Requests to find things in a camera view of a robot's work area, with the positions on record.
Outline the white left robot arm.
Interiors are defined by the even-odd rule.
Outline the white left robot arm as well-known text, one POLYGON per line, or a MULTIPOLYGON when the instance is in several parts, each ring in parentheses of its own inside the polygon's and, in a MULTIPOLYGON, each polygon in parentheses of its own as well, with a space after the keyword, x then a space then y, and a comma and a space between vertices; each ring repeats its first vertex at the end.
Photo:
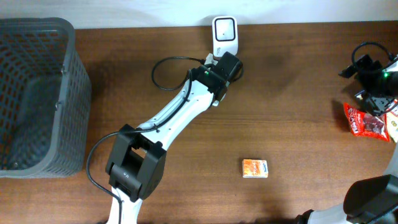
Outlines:
POLYGON ((243 63, 234 54, 225 52, 219 60, 209 55, 188 70, 180 92, 159 113, 116 133, 105 167, 114 194, 108 223, 137 222, 143 201, 162 179, 167 149, 195 117, 223 100, 242 73, 243 63))

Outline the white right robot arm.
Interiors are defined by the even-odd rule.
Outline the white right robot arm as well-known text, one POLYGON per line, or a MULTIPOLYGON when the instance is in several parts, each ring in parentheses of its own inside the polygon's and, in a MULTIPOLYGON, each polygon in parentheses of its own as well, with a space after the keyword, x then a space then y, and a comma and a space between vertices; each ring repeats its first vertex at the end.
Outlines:
MULTIPOLYGON (((385 141, 397 133, 397 71, 343 70, 340 76, 355 79, 364 90, 359 93, 367 107, 363 113, 344 104, 351 132, 385 141)), ((397 153, 384 175, 355 182, 347 191, 342 204, 326 210, 308 210, 298 215, 295 223, 397 223, 397 153)))

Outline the orange tissue pack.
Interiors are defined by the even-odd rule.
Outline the orange tissue pack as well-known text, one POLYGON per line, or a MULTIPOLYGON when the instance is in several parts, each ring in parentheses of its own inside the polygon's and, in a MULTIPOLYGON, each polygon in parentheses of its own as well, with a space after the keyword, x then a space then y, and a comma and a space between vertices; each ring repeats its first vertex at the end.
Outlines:
POLYGON ((266 160, 243 159, 243 178, 265 179, 269 176, 266 160))

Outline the red snack bag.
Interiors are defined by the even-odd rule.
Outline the red snack bag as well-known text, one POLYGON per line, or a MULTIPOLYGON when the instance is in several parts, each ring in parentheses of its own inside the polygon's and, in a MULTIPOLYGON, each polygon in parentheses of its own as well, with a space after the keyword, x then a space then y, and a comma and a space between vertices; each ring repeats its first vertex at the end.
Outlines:
POLYGON ((348 120, 350 131, 354 136, 363 136, 390 141, 386 125, 386 115, 373 116, 357 110, 355 107, 343 103, 345 116, 348 120))

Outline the yellow snack bag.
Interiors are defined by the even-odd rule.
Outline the yellow snack bag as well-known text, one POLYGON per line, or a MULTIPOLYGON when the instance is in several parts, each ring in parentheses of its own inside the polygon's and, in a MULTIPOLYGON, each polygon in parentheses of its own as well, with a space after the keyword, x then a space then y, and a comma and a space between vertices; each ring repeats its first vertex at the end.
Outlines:
POLYGON ((386 114, 386 127, 392 140, 397 143, 398 140, 398 119, 397 110, 393 110, 386 114))

